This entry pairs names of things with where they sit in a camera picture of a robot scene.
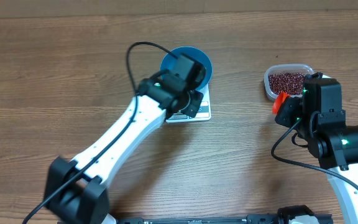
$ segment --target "cable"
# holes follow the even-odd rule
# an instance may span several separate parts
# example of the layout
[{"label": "cable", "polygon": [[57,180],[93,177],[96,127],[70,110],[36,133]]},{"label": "cable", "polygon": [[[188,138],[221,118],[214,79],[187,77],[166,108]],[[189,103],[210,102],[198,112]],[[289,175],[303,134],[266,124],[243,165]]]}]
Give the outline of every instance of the cable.
[{"label": "cable", "polygon": [[314,116],[316,116],[316,114],[320,114],[320,111],[314,111],[311,115],[310,115],[310,119],[309,119],[309,134],[312,138],[314,138],[314,134],[313,134],[313,121],[314,121]]},{"label": "cable", "polygon": [[358,190],[358,185],[355,184],[353,181],[349,180],[348,178],[342,176],[341,174],[337,174],[331,170],[326,170],[326,169],[323,169],[323,168],[320,168],[320,167],[317,167],[317,166],[313,166],[313,165],[309,165],[309,164],[305,164],[305,163],[302,163],[302,162],[296,162],[296,161],[292,161],[292,160],[289,160],[289,159],[284,159],[284,158],[281,158],[281,157],[278,157],[274,154],[274,150],[276,150],[276,147],[285,139],[285,137],[291,133],[292,130],[294,130],[302,121],[302,118],[299,119],[288,131],[286,131],[283,136],[281,136],[277,141],[276,143],[274,143],[273,147],[272,147],[272,151],[270,152],[271,155],[273,156],[274,159],[278,160],[278,161],[281,161],[281,162],[285,162],[287,164],[291,164],[291,165],[296,165],[296,166],[300,166],[300,167],[305,167],[305,168],[309,168],[309,169],[313,169],[313,170],[317,170],[317,171],[320,171],[320,172],[324,172],[326,174],[329,174],[329,175],[332,175],[334,177],[337,177],[343,181],[345,181],[346,183],[348,183],[349,185],[351,185],[352,187],[354,187],[356,190]]},{"label": "cable", "polygon": [[156,72],[154,75],[152,75],[152,76],[150,77],[150,79],[151,79],[151,80],[155,80],[155,79],[157,79],[158,77],[164,75],[165,73],[168,73],[168,69],[163,69],[163,70],[160,70],[160,71]]},{"label": "cable", "polygon": [[291,141],[292,141],[292,144],[296,145],[296,146],[299,146],[299,147],[309,147],[308,144],[305,144],[305,145],[299,145],[295,142],[295,138],[297,137],[298,133],[295,133],[292,137],[291,137]]},{"label": "cable", "polygon": [[51,195],[49,195],[44,201],[42,201],[41,203],[39,203],[39,205],[37,205],[23,220],[23,224],[26,224],[31,217],[33,217],[42,207],[46,206],[46,204],[48,204],[51,199],[54,198],[54,196],[56,196],[59,192],[61,192],[62,190],[64,190],[66,187],[68,187],[70,184],[77,182],[78,180],[81,179],[81,176],[85,173],[85,171],[91,167],[107,150],[109,150],[109,148],[116,143],[116,141],[125,133],[125,131],[129,128],[129,126],[132,124],[132,122],[135,119],[136,113],[137,113],[137,107],[138,107],[138,99],[137,99],[137,89],[135,86],[135,80],[134,77],[132,75],[131,72],[131,68],[129,66],[129,54],[132,50],[132,48],[134,48],[137,45],[151,45],[154,47],[158,47],[159,49],[162,49],[163,51],[165,51],[166,53],[170,54],[172,57],[174,58],[178,58],[176,55],[174,55],[171,51],[159,46],[158,44],[154,44],[151,42],[136,42],[134,44],[132,44],[126,53],[126,67],[127,67],[127,71],[128,71],[128,76],[129,76],[129,80],[131,81],[131,85],[132,85],[132,89],[134,91],[134,98],[135,98],[135,109],[134,112],[131,116],[131,118],[129,119],[128,123],[125,125],[125,127],[121,130],[121,132],[102,150],[99,152],[98,155],[96,155],[87,165],[85,165],[80,171],[78,171],[77,174],[75,174],[70,180],[68,180],[67,182],[65,182],[62,186],[60,186],[56,191],[54,191],[54,193],[52,193]]}]

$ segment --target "beans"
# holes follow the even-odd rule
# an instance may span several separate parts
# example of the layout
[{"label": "beans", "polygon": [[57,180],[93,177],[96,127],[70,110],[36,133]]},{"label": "beans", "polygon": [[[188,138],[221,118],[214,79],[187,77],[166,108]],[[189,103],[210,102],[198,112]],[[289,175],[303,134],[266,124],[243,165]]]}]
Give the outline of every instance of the beans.
[{"label": "beans", "polygon": [[275,94],[280,94],[282,91],[289,95],[302,94],[303,81],[306,75],[302,73],[280,73],[268,76],[268,83],[270,89]]}]

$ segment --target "digital scale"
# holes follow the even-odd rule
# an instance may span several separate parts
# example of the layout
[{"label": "digital scale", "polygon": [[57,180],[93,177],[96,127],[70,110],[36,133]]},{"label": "digital scale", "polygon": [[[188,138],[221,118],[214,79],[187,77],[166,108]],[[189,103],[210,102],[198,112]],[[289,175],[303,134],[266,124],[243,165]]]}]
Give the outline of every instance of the digital scale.
[{"label": "digital scale", "polygon": [[167,119],[167,123],[209,121],[211,119],[211,100],[209,98],[209,86],[206,85],[200,90],[200,92],[204,94],[204,97],[195,118],[191,118],[185,114],[175,113],[169,119]]}]

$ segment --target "plastic container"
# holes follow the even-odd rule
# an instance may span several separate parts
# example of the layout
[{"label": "plastic container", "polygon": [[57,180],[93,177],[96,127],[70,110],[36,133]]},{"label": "plastic container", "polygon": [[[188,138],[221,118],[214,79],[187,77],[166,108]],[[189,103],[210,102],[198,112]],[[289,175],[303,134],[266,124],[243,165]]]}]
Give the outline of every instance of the plastic container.
[{"label": "plastic container", "polygon": [[[267,98],[271,101],[275,101],[277,98],[277,94],[275,94],[271,89],[269,85],[269,75],[279,74],[279,73],[302,73],[302,74],[314,74],[313,69],[309,65],[305,64],[284,64],[284,65],[274,65],[271,66],[265,73],[265,90]],[[299,96],[302,97],[302,95],[291,95],[291,97]]]}]

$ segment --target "robotic arm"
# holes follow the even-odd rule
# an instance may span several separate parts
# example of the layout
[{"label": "robotic arm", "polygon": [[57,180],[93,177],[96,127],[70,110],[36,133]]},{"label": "robotic arm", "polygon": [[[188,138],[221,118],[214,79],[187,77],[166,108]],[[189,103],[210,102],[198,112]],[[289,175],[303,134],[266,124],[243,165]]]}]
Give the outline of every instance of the robotic arm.
[{"label": "robotic arm", "polygon": [[203,94],[195,89],[205,76],[205,68],[191,57],[181,54],[172,70],[157,72],[141,81],[136,108],[134,98],[124,114],[87,150],[70,162],[58,157],[48,173],[44,198],[48,198],[96,155],[108,147],[134,115],[122,136],[74,183],[60,191],[46,204],[65,223],[115,224],[109,215],[107,190],[119,168],[134,149],[173,113],[181,111],[195,117]]},{"label": "robotic arm", "polygon": [[[275,120],[290,128],[302,119],[296,127],[296,134],[308,143],[302,147],[307,147],[319,160],[320,168],[335,172],[358,186],[358,126],[346,126],[339,82],[322,76],[322,73],[308,75],[302,98],[287,98]],[[328,180],[345,222],[358,223],[358,189],[332,175],[328,175]]]}]

